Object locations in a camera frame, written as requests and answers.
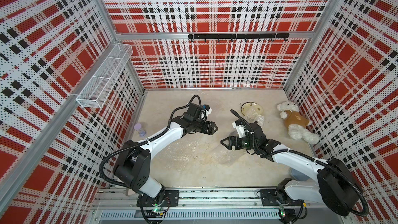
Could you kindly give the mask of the cream dinner plate black characters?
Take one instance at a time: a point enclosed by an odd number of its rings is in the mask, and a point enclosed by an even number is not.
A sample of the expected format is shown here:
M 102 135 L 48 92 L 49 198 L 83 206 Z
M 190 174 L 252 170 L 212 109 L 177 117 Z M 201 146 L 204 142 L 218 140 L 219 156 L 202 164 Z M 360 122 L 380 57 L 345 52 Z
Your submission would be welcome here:
M 255 102 L 243 103 L 240 108 L 240 111 L 246 117 L 264 114 L 263 107 Z

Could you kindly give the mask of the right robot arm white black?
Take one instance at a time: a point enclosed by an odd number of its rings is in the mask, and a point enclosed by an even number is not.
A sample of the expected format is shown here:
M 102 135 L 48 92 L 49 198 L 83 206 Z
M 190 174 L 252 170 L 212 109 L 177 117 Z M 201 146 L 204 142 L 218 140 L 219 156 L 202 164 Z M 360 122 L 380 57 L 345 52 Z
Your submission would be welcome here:
M 366 217 L 369 214 L 363 189 L 342 161 L 319 159 L 293 150 L 279 141 L 268 139 L 257 122 L 249 123 L 235 110 L 231 113 L 237 117 L 233 122 L 237 135 L 225 139 L 228 150 L 245 149 L 250 155 L 286 165 L 311 179 L 288 179 L 280 186 L 283 196 L 291 200 L 324 203 L 341 216 L 352 213 Z

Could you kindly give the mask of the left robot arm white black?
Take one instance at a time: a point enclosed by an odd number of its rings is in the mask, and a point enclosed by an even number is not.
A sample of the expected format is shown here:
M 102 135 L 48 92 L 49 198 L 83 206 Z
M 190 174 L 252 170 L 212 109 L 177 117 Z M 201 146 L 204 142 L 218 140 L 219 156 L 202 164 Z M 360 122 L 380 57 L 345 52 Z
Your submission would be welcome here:
M 106 156 L 99 164 L 99 175 L 108 183 L 131 189 L 156 201 L 163 201 L 165 187 L 150 176 L 152 158 L 186 134 L 213 135 L 217 131 L 218 127 L 213 121 L 175 117 L 169 120 L 167 127 L 148 139 L 140 142 L 128 141 L 122 149 Z M 118 158 L 113 174 L 118 181 L 111 179 L 104 172 L 105 164 L 115 156 Z

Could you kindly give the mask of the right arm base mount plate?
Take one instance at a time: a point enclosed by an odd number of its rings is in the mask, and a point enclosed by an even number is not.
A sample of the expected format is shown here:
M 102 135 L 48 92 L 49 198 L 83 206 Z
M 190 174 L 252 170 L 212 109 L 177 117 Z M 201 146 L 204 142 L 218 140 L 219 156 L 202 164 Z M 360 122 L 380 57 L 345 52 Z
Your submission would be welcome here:
M 292 200 L 282 190 L 260 189 L 256 196 L 260 198 L 263 206 L 300 206 L 299 200 Z

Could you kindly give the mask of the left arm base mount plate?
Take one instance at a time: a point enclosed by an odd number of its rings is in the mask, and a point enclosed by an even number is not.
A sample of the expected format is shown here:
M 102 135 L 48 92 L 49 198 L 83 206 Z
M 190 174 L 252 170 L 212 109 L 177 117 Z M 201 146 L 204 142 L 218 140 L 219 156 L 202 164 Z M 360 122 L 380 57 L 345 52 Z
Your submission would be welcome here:
M 142 196 L 139 196 L 139 199 L 137 200 L 137 207 L 155 207 L 155 206 L 160 206 L 160 207 L 175 207 L 178 206 L 179 202 L 179 190 L 165 190 L 162 189 L 160 193 L 152 198 L 148 196 L 147 194 L 143 194 Z

